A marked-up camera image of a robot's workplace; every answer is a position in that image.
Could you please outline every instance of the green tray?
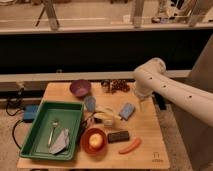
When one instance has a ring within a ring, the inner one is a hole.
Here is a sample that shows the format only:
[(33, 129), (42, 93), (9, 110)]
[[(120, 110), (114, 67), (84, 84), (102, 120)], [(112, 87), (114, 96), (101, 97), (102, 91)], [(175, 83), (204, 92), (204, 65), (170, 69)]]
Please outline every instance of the green tray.
[[(83, 116), (82, 103), (44, 101), (37, 111), (37, 116), (25, 139), (20, 156), (32, 159), (71, 160), (76, 146), (76, 138)], [(52, 122), (57, 118), (59, 126), (55, 128), (52, 142), (56, 140), (61, 129), (69, 129), (70, 143), (68, 149), (53, 155), (47, 146)]]

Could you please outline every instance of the wooden board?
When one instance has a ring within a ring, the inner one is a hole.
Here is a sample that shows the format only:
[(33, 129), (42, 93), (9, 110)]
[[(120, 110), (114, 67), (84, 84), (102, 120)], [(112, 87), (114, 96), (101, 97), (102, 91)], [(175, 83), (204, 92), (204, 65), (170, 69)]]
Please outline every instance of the wooden board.
[[(49, 83), (42, 100), (53, 101), (81, 101), (74, 97), (70, 91), (71, 83)], [(103, 93), (100, 83), (92, 83), (92, 95), (96, 98), (97, 105), (111, 108), (119, 113), (127, 102), (134, 104), (136, 110), (128, 121), (116, 121), (115, 128), (104, 129), (106, 133), (128, 130), (130, 141), (108, 144), (104, 156), (88, 156), (80, 147), (72, 161), (31, 160), (19, 158), (18, 168), (75, 168), (75, 169), (168, 169), (169, 160), (161, 134), (161, 129), (156, 117), (152, 98), (139, 101), (132, 90), (128, 93), (117, 91), (114, 94)], [(135, 137), (141, 137), (142, 144), (134, 151), (120, 155), (118, 150), (131, 143)]]

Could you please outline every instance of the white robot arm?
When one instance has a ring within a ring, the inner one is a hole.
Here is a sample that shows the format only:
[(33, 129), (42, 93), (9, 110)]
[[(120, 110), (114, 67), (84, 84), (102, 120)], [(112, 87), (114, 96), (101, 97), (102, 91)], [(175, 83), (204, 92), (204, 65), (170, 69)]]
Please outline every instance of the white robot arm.
[(160, 58), (137, 67), (133, 72), (136, 96), (144, 99), (155, 91), (213, 127), (213, 94), (174, 81), (163, 75), (165, 71), (166, 65)]

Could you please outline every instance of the metal spoon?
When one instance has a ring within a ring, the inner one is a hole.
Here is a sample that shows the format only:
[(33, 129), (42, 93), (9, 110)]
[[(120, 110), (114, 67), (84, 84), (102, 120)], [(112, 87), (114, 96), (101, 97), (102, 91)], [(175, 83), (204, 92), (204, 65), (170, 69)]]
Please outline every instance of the metal spoon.
[(50, 145), (51, 145), (53, 133), (57, 126), (58, 126), (58, 119), (55, 119), (52, 123), (52, 131), (50, 133), (50, 137), (49, 137), (48, 144), (47, 144), (48, 147), (50, 147)]

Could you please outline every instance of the orange carrot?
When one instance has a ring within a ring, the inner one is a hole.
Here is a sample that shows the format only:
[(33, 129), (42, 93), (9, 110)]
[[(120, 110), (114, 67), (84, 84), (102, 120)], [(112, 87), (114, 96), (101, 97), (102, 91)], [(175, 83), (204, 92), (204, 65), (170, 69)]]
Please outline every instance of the orange carrot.
[(141, 144), (142, 140), (140, 137), (137, 137), (133, 140), (133, 142), (125, 147), (124, 149), (121, 149), (118, 151), (119, 154), (126, 154), (126, 153), (129, 153), (131, 152), (132, 150), (136, 149), (140, 144)]

